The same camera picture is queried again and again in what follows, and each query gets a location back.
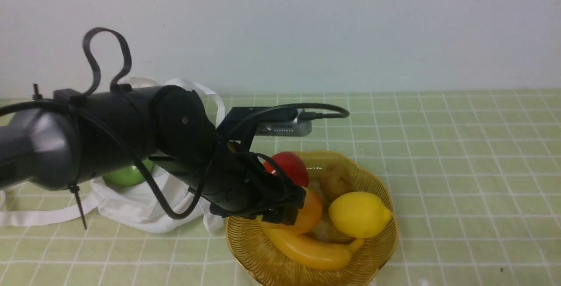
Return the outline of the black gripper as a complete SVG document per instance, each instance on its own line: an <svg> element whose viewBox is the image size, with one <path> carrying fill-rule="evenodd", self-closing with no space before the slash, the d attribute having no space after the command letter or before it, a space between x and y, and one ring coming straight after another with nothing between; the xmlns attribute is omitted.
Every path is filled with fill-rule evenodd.
<svg viewBox="0 0 561 286"><path fill-rule="evenodd" d="M224 140L152 140L149 159L188 185L194 200L184 212L175 212L153 180L149 186L170 217L186 217L200 198L221 217L257 217L267 226L293 226L306 192L285 172L278 173L282 190L269 182L275 176L258 163L260 153L243 152Z"/></svg>

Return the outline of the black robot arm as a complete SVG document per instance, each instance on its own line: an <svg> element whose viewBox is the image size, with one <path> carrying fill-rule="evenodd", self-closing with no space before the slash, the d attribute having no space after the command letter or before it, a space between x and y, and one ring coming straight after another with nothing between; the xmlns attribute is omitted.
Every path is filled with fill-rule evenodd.
<svg viewBox="0 0 561 286"><path fill-rule="evenodd" d="M1 188L30 181L49 191L150 159L178 178L219 216L292 225L306 198L284 172L273 176L250 152L258 119L276 107L215 126L195 91L178 86L131 89L1 108Z"/></svg>

